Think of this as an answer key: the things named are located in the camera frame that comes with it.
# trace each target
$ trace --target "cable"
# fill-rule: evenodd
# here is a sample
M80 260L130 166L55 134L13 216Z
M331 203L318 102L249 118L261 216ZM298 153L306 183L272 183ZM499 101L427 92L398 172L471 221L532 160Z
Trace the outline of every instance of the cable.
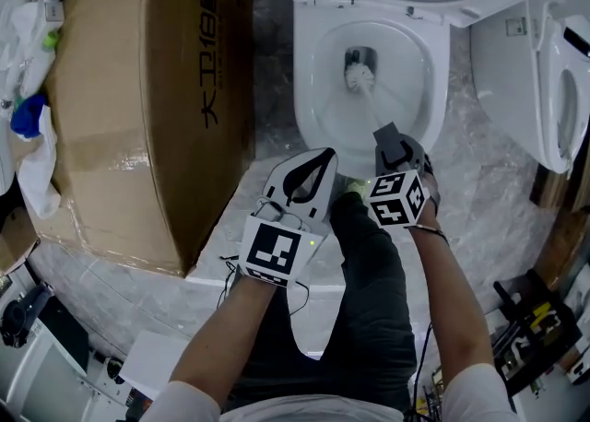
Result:
M447 238L444 235L442 230L438 230L438 229L435 229L432 227L422 226L421 224L414 224L413 226L410 226L410 227L415 227L416 229L424 230L425 232L429 232L431 234L438 235L439 237L442 237L444 239L444 241L446 242L447 245L449 245L449 240L447 240Z
M221 298L223 298L223 300L225 300L225 298L228 296L228 283L230 282L230 279L233 276L233 274L238 271L236 265L233 264L230 260L237 260L239 258L239 256L238 255L235 255L235 256L220 256L219 258L221 260L225 260L225 265L230 269L230 272L228 273L228 275L225 278L225 283L223 285L223 291L221 291L221 294L219 294L218 305L217 305L216 308L218 308L219 305L221 304ZM305 290L307 291L307 296L305 297L305 302L303 302L303 305L300 306L299 308L297 308L291 314L289 314L289 317L295 315L297 312L299 312L301 309L303 309L305 306L307 306L307 303L310 300L310 289L309 289L309 287L306 286L306 285L304 285L301 281L296 281L296 283L299 286L305 288Z
M265 208L266 205L271 205L272 207L274 207L275 212L278 214L277 217L273 218L271 220L271 222L278 222L280 223L280 220L284 217L284 216L293 216L296 219L299 220L299 226L294 228L297 230L304 230L304 225L305 223L303 222L303 220L301 219L301 217L297 216L296 214L287 212L280 204L275 203L274 201L266 201L264 204L262 204L260 207L258 207L258 209L252 213L252 216L254 217L258 217L258 215L260 214L260 212Z
M221 304L221 298L223 297L223 299L225 300L225 298L228 296L228 283L230 282L230 278L237 271L236 265L233 264L232 262L230 262L230 260L236 260L239 257L236 255L236 256L225 256L225 257L220 256L219 258L221 260L225 260L225 265L230 269L230 272L228 273L228 275L225 278L225 283L223 285L223 291L221 291L221 294L219 294L218 305L216 308L218 308L219 304Z
M305 302L303 302L303 305L300 308L297 308L295 311L293 311L291 314L289 314L289 317L292 317L293 315L295 315L297 312L299 312L301 309L303 309L305 306L307 306L307 302L310 300L310 289L309 287L305 286L303 283L301 283L300 281L295 281L295 283L297 283L299 286L304 287L307 290L307 296L305 297Z
M423 416L419 414L416 410L416 402L418 400L418 381L420 379L420 372L422 371L422 365L424 364L424 357L426 356L426 347L428 345L428 339L431 336L432 330L432 322L428 325L428 330L426 331L426 338L424 339L424 346L422 347L422 356L420 357L420 364L418 366L418 372L416 373L416 380L414 381L414 404L412 405L412 420L414 416L425 418L426 420L431 420L429 417Z

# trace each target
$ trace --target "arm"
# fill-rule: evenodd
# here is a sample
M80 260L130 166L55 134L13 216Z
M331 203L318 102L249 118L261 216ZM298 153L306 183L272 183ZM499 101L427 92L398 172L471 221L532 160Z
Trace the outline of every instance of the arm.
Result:
M250 356L276 287L243 276L184 350L170 381L210 395L222 407Z
M426 204L419 222L441 229L432 201ZM441 354L445 385L472 365L489 363L493 366L486 320L451 249L442 237L428 231L410 228L410 233L426 276L432 329Z

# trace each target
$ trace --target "floor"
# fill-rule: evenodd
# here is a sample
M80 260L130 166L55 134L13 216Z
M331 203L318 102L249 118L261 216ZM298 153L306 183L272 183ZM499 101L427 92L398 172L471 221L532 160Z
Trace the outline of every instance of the floor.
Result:
M291 0L254 1L256 161L213 231L192 282L124 268L50 242L32 254L33 267L103 352L125 355L142 329L190 337L216 308L228 271L218 257L239 250L243 221L268 172L304 149L293 112L292 18ZM536 162L499 132L478 104L468 29L452 33L447 111L431 159L442 194L443 229L484 310L491 310L496 303L491 284L534 264L554 213L528 202ZM421 348L430 321L426 283L407 233L394 242ZM302 351L321 352L327 343L344 289L341 260L336 239L328 236L303 272L301 280L311 286L309 302L292 318ZM303 288L289 291L292 309L305 300ZM429 361L431 367L436 363L435 345Z

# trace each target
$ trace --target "dark pants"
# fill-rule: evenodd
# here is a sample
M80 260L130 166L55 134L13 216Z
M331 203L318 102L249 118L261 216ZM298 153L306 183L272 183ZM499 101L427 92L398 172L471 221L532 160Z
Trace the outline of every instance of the dark pants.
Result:
M322 358L308 358L297 348L287 292L280 287L226 410L299 394L410 408L407 382L416 371L416 351L397 248L356 193L335 202L330 221L345 258L346 290Z

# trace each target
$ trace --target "white toilet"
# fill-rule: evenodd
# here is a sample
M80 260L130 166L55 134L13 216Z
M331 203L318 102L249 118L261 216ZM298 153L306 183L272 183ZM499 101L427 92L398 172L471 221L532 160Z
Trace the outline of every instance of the white toilet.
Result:
M590 116L589 17L590 0L527 0L471 31L484 111L558 173L572 167Z
M469 26L523 0L293 0L295 112L309 148L332 147L338 171L374 176L378 127L366 100L351 93L345 53L376 53L372 94L380 119L429 151L443 125L450 24Z

